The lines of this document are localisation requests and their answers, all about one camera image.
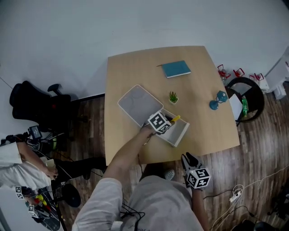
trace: red object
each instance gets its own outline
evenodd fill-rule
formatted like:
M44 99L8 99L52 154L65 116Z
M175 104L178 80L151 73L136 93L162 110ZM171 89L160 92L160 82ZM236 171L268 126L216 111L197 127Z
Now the red object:
M48 205L44 205L44 207L51 211L51 208Z
M245 74L242 68L239 68L237 71L233 70L233 72L235 73L236 77L242 77Z
M227 73L227 71L224 69L224 65L221 64L220 66L218 66L218 73L221 77L223 78L229 78L231 76L231 74Z
M253 77L254 79L256 79L258 81L261 81L264 79L264 76L262 75L262 73L260 73L260 74L254 73L254 75L249 75L249 77Z

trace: white tray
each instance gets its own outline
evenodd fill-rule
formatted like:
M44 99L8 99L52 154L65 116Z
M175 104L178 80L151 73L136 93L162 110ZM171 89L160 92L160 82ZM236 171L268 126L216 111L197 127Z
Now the white tray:
M152 114L163 109L163 104L140 85L131 88L117 104L139 127Z
M170 116L171 118L176 117L174 114L172 114L171 112L165 109L162 109L162 113L164 115ZM189 123L183 121L182 119L179 119L164 134L157 135L157 136L169 142L173 147L177 147L189 126L190 126Z

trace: black pants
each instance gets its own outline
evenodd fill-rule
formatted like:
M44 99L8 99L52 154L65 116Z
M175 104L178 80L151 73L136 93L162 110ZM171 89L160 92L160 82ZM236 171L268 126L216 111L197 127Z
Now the black pants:
M164 178L164 168L163 163L147 164L144 173L141 175L140 181L147 176L159 176Z
M93 157L73 162L54 159L54 163L58 170L58 176L56 180L51 181L52 185L60 185L61 182L66 182L71 178L82 176L94 168L105 171L107 167L105 158L103 157Z

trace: white cable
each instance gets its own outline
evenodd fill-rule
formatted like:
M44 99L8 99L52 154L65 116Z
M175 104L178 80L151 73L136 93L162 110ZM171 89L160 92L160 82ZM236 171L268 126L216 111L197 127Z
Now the white cable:
M286 167L280 169L279 171L277 171L277 172L275 172L275 173L273 173L273 174L271 174L271 175L269 175L269 176L263 177L261 180L256 180L255 182L250 183L250 184L248 184L248 185L245 186L245 187L244 187L243 185L235 185L234 188L233 188L233 195L236 195L236 193L237 193L238 190L241 192L241 195L239 196L239 198L237 198L236 203L233 202L233 204L230 206L230 208L229 208L222 216L220 216L220 217L213 223L213 226L212 226L211 231L213 230L213 227L214 227L215 223L216 223L219 219L221 219L221 218L231 209L232 206L233 206L233 209L235 208L236 204L237 204L238 201L241 199L241 197L242 197L242 195L243 195L243 191L244 191L245 188L247 188L247 187L249 187L249 186L251 186L251 185L259 182L260 184L259 184L259 186L258 186L258 189L260 189L260 188L261 188L261 184L262 184L262 182L263 182L264 179L267 179L268 177L271 177L271 176L273 176L273 175L275 175L275 174L277 174L277 173L285 170L285 169L288 168L288 167L289 167L289 165L287 165ZM221 222L221 224L227 219L227 217L228 217L229 215L230 215L230 213L225 217L225 219Z
M45 156L48 160L51 160L51 158L49 158L48 156L44 155L42 152L38 151L37 149L35 149L34 147L30 146L31 148L33 148L35 151L39 152L40 154L42 154L43 156ZM61 166L59 166L59 164L57 165L59 168L61 168L71 179L73 179Z
M234 206L233 206L233 209L229 212L229 214L225 217L225 219L222 220L221 224L219 224L219 226L218 226L215 230L217 230L217 229L222 225L222 223L227 219L227 217L230 215L230 213L235 209L235 207L236 207L236 205L237 205L237 203L238 203L238 201L239 201L240 199L241 199L241 196L237 199L236 203L235 203Z
M239 200L237 199L236 202L233 202L232 205L230 206L230 208L229 208L222 216L220 216L220 217L213 223L213 226L212 226L211 231L213 230L213 227L214 227L215 223L216 223L219 219L221 219L221 218L231 209L231 207L233 207L233 206L235 207L238 201L239 201Z

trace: white sleeve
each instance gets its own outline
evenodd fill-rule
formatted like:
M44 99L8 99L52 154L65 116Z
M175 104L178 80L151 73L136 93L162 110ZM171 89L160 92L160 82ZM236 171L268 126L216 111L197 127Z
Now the white sleeve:
M113 178L104 178L96 185L90 199L76 217L72 231L109 231L120 215L122 185Z
M0 167L7 167L13 164L22 164L16 142L0 147Z

